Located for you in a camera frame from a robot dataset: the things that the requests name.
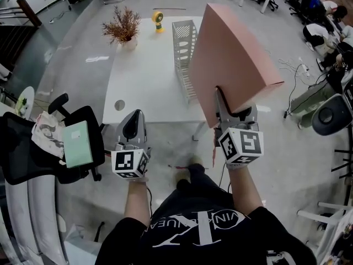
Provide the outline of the light green cardboard box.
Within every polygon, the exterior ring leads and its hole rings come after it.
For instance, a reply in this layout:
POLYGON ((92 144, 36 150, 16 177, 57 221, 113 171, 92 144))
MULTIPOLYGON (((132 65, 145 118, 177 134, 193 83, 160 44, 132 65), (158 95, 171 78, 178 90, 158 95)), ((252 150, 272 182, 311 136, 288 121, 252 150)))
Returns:
POLYGON ((74 168, 93 162, 86 121, 64 128, 63 146, 67 168, 74 168))

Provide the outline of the person's black trousers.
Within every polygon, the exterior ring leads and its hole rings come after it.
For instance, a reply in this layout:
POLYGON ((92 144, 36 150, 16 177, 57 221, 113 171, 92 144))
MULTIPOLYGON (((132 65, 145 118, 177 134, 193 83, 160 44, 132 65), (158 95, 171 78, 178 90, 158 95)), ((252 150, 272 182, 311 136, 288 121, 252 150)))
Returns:
POLYGON ((177 182, 176 189, 188 195, 200 197, 215 197, 223 190, 205 174, 205 168, 199 163, 187 167, 189 179, 183 178, 177 182))

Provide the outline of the white file rack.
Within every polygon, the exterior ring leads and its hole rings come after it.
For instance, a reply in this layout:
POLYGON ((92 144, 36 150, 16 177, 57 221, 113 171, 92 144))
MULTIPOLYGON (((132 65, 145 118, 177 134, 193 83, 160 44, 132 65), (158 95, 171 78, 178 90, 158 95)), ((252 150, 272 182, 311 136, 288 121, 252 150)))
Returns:
POLYGON ((187 105, 197 99, 189 76, 189 65, 194 53, 198 32, 193 20, 172 23, 174 68, 187 105))

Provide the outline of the person's black printed t-shirt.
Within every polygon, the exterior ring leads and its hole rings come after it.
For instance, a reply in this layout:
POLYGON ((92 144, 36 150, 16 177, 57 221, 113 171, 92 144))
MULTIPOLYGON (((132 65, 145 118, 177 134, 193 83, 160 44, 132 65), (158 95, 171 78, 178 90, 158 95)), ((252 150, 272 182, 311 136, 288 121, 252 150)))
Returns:
POLYGON ((205 197, 173 197, 149 225, 120 220, 105 238, 95 265, 267 265, 286 255, 295 265, 317 265, 313 252, 275 215, 248 215, 205 197))

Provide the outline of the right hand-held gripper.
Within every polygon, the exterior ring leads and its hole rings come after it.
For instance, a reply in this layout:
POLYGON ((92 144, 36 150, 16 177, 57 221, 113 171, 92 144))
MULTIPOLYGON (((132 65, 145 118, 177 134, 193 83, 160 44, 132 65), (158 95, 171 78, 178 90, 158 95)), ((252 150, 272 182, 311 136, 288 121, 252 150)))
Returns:
POLYGON ((258 109, 250 106, 233 114, 222 89, 215 88, 215 146, 222 151, 227 165, 248 165, 264 155, 264 136, 257 122, 258 109))

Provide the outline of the person's left forearm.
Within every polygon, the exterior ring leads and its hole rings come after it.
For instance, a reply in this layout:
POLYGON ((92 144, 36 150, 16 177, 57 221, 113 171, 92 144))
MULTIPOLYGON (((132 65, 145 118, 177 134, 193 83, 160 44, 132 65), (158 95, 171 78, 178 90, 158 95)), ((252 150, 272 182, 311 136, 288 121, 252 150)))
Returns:
POLYGON ((145 226, 150 225, 151 213, 145 182, 130 181, 125 204, 125 218, 133 218, 145 226))

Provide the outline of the dried plant in white pot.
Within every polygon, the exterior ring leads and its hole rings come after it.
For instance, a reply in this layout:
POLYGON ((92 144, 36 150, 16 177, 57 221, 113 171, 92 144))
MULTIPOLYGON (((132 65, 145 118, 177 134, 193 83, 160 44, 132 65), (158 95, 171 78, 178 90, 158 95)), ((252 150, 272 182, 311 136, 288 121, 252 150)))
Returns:
POLYGON ((109 37, 111 45, 117 43, 123 49, 132 51, 138 44, 140 22, 139 13, 127 7, 120 9, 115 6, 113 19, 101 25, 102 35, 109 37))

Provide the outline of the grey curved sofa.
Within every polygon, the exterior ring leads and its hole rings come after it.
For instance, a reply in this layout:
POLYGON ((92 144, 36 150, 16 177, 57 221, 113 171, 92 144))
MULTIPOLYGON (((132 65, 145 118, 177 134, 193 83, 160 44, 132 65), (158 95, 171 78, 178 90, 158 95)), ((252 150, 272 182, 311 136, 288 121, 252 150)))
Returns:
POLYGON ((58 229, 55 177, 0 180, 0 241, 18 265, 68 265, 58 229))

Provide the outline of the dark staircase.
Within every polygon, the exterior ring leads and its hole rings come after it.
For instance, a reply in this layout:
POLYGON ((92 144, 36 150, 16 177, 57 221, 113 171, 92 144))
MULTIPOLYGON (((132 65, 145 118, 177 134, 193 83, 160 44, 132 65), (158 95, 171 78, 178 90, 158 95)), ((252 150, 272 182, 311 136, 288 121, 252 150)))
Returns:
POLYGON ((26 44, 42 22, 26 0, 17 0, 16 7, 0 8, 0 64, 13 71, 26 44), (2 24, 2 19, 25 19, 28 25, 2 24))

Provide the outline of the black office chair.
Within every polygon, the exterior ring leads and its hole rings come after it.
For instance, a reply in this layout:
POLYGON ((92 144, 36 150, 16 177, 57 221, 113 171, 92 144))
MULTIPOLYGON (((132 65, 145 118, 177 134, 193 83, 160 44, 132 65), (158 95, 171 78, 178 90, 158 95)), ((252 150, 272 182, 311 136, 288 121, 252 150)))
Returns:
POLYGON ((104 124, 98 124, 92 108, 88 105, 69 113, 63 106, 69 100, 64 93, 48 107, 48 113, 58 111, 64 116, 65 125, 86 121, 93 162, 78 167, 67 168, 59 163, 59 158, 38 147, 31 139, 35 123, 14 113, 6 112, 0 116, 0 167, 5 180, 16 185, 30 179, 53 175, 61 184, 74 183, 90 173, 95 181, 101 180, 97 167, 105 162, 102 131, 104 124))

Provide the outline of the white frame rack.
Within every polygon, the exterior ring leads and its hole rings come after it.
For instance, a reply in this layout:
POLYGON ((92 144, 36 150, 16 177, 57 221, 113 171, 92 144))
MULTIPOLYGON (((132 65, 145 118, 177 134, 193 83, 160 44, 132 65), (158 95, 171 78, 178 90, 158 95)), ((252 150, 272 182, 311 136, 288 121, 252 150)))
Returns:
POLYGON ((314 222, 306 245, 317 265, 353 265, 353 206, 319 202, 320 208, 332 213, 315 214, 299 210, 297 215, 314 222))

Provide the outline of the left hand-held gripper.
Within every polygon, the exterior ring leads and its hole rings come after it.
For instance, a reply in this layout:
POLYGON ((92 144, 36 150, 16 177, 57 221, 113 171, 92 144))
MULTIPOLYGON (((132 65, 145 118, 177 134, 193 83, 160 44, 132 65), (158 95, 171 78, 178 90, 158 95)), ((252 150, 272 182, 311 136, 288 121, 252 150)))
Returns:
POLYGON ((122 179, 147 179, 152 149, 147 146, 144 113, 136 109, 117 127, 117 143, 111 151, 112 172, 122 179))

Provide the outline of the grey shell chair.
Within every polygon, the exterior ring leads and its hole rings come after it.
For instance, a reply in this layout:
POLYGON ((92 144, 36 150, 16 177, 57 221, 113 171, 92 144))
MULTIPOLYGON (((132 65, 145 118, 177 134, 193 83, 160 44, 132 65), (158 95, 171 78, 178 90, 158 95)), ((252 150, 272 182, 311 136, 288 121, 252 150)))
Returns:
POLYGON ((328 136, 347 127, 353 121, 349 102, 341 94, 326 100, 312 116, 312 128, 321 136, 328 136))

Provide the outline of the person's right forearm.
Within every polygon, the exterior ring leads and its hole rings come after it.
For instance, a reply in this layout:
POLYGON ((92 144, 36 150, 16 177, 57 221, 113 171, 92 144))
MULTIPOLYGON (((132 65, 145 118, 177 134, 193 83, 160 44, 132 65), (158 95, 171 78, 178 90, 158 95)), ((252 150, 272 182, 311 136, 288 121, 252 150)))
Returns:
POLYGON ((250 217, 250 214, 263 207, 263 203, 248 167, 229 169, 233 204, 236 211, 250 217))

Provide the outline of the large pink box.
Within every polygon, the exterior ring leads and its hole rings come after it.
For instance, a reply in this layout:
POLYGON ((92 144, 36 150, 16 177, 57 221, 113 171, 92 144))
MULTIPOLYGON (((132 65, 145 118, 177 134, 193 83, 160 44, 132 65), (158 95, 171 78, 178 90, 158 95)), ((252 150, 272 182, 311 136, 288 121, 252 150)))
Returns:
POLYGON ((283 85, 268 53, 230 7, 207 4, 189 65, 189 77, 210 128, 216 118, 216 88, 232 113, 283 85))

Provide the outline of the small round white table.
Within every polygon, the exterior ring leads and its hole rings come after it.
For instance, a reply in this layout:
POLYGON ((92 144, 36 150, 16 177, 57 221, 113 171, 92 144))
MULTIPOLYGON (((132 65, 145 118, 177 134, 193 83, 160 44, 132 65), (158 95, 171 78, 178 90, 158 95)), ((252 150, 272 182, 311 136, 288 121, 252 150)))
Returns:
POLYGON ((35 92, 32 86, 26 87, 18 97, 15 105, 15 113, 17 116, 26 120, 30 119, 33 109, 35 92))

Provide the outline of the small yellow desk fan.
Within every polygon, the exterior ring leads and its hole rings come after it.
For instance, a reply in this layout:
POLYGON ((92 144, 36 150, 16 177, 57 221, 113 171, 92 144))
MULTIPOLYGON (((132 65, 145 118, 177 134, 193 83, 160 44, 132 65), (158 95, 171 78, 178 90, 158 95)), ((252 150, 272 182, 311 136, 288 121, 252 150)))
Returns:
POLYGON ((152 15, 152 21, 155 24, 156 27, 156 33, 162 33, 164 32, 164 28, 162 26, 162 20, 163 20, 163 13, 160 11, 155 11, 152 15))

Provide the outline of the printed cloth bag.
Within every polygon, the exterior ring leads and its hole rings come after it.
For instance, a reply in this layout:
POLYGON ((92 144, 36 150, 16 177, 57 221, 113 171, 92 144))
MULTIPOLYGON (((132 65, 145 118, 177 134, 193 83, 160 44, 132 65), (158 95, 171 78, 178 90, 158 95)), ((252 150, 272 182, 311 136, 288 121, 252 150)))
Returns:
POLYGON ((45 152, 63 159, 63 130, 65 124, 46 111, 43 111, 32 128, 31 140, 45 152))

